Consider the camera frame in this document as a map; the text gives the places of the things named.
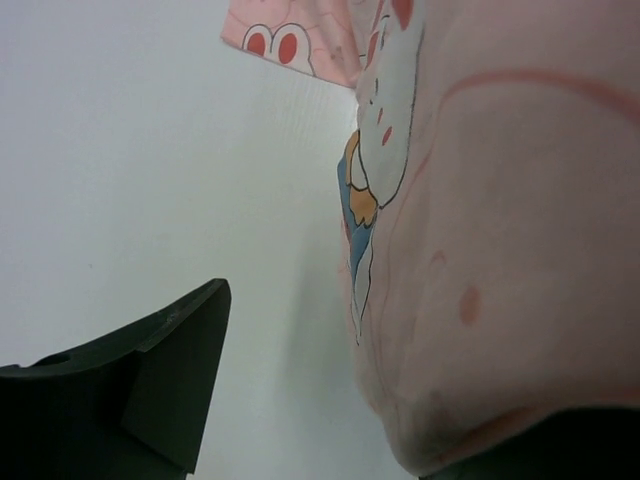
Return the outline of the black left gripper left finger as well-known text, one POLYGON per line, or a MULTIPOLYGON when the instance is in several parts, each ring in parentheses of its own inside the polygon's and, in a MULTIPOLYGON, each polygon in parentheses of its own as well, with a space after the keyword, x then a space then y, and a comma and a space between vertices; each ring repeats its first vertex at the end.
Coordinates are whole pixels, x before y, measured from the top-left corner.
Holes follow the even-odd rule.
POLYGON ((214 279, 33 365, 1 370, 5 479, 184 479, 198 462, 231 308, 214 279))

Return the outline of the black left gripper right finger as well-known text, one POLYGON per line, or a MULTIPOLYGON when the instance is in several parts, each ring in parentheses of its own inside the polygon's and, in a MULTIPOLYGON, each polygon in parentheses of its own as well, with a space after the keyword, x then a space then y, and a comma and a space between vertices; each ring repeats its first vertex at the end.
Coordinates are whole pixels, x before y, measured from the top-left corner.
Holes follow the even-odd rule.
POLYGON ((445 463, 429 479, 637 479, 639 409, 580 407, 445 463))

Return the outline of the pink cartoon pillowcase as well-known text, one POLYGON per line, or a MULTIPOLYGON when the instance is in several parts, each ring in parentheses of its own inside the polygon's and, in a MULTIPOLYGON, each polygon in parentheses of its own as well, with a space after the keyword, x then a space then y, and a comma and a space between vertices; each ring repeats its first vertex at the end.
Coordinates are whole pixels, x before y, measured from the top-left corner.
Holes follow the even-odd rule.
POLYGON ((222 37, 355 93, 348 320, 404 469, 639 409, 637 2, 233 1, 222 37))

